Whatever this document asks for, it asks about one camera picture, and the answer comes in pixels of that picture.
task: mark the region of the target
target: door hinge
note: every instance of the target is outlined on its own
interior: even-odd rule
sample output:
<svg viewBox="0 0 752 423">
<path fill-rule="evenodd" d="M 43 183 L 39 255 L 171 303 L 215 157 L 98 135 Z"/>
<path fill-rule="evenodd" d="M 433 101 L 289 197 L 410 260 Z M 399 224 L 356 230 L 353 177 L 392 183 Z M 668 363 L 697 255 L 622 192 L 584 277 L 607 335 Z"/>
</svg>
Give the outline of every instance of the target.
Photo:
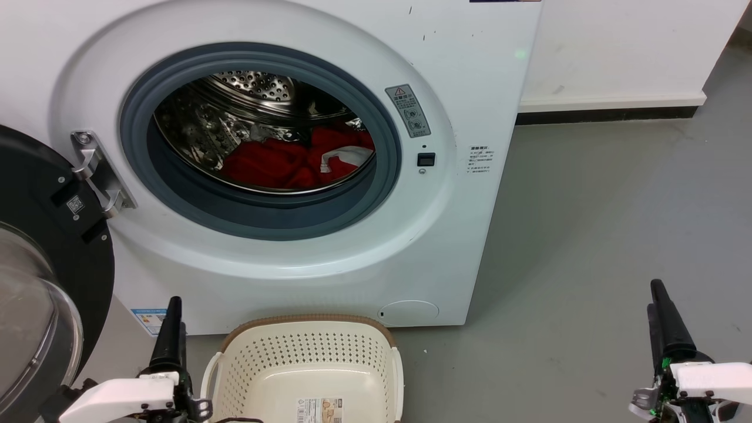
<svg viewBox="0 0 752 423">
<path fill-rule="evenodd" d="M 79 181 L 89 182 L 99 197 L 107 219 L 117 216 L 122 208 L 135 208 L 125 186 L 102 152 L 96 134 L 92 131 L 73 131 L 71 143 L 81 160 L 81 165 L 73 168 L 73 175 Z"/>
</svg>

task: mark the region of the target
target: white robot part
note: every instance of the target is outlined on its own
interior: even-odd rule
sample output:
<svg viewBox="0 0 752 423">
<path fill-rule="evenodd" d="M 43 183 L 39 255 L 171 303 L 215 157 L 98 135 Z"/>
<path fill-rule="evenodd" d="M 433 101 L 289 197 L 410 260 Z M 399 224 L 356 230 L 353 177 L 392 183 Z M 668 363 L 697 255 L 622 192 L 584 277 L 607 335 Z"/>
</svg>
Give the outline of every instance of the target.
<svg viewBox="0 0 752 423">
<path fill-rule="evenodd" d="M 678 392 L 686 397 L 712 397 L 752 403 L 752 364 L 671 364 Z"/>
<path fill-rule="evenodd" d="M 59 423 L 107 423 L 146 409 L 168 408 L 174 383 L 164 379 L 111 379 L 84 392 Z"/>
<path fill-rule="evenodd" d="M 152 373 L 150 375 L 140 375 L 139 379 L 169 379 L 172 385 L 177 386 L 180 383 L 180 374 L 177 372 Z"/>
</svg>

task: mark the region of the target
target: beige basket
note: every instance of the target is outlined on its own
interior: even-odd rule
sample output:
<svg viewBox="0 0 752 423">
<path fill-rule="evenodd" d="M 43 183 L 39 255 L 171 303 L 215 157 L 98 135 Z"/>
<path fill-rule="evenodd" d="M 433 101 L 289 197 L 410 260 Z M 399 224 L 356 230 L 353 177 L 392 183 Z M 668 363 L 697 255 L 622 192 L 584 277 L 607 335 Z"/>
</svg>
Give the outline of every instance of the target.
<svg viewBox="0 0 752 423">
<path fill-rule="evenodd" d="M 393 423 L 402 417 L 403 385 L 402 359 L 385 327 L 356 316 L 303 315 L 233 330 L 206 368 L 201 398 L 211 395 L 210 422 Z"/>
</svg>

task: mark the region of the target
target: cable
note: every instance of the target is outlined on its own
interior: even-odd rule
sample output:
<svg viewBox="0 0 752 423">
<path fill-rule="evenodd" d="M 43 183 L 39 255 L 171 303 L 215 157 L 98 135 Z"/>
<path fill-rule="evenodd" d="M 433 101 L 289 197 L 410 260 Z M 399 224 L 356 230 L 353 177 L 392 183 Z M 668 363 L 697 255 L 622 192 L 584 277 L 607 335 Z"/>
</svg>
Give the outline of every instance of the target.
<svg viewBox="0 0 752 423">
<path fill-rule="evenodd" d="M 228 417 L 228 418 L 223 418 L 222 420 L 216 421 L 214 423 L 264 423 L 264 421 L 258 418 Z"/>
</svg>

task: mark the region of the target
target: black baseboard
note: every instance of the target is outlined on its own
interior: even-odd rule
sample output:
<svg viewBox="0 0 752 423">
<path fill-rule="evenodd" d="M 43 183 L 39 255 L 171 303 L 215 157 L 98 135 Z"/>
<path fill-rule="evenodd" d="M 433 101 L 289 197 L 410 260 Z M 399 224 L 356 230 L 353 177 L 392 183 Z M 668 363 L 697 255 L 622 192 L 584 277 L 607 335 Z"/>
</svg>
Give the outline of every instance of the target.
<svg viewBox="0 0 752 423">
<path fill-rule="evenodd" d="M 611 108 L 602 110 L 540 111 L 519 113 L 515 125 L 614 122 L 618 120 L 690 119 L 698 106 Z"/>
<path fill-rule="evenodd" d="M 748 31 L 743 28 L 737 28 L 734 33 L 731 34 L 728 46 L 731 48 L 738 48 L 747 52 L 752 52 L 752 31 Z"/>
</svg>

